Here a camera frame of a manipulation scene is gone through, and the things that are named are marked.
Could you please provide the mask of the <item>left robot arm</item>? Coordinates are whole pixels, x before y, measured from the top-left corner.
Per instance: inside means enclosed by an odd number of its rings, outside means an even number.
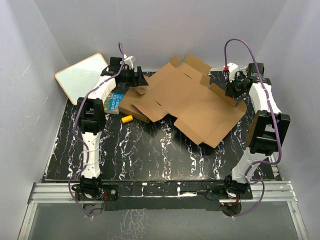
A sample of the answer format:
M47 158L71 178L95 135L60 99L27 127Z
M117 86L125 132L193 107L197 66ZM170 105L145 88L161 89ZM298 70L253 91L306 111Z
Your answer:
M134 67L134 56L111 57L99 74L99 80L85 97L77 100L77 114L73 129L81 133L77 138L83 144L83 166L80 170L79 186L72 186L78 194L92 200L103 195L100 184L100 138L106 126L104 102L117 84L129 87L148 86L140 66Z

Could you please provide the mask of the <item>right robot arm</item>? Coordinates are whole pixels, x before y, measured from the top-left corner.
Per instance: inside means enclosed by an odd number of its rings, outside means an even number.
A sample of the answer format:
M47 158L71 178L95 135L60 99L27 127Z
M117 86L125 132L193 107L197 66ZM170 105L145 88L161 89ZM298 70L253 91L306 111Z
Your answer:
M260 165L270 165L271 162L266 159L272 154L282 154L291 117L277 107L271 80L264 76L263 63L250 63L247 67L228 63L224 68L213 68L213 71L221 72L225 78L226 96L236 99L247 94L254 109L241 159L224 178L222 185L205 186L209 199L224 196L238 202L252 185L259 183L258 180L252 180L256 169Z

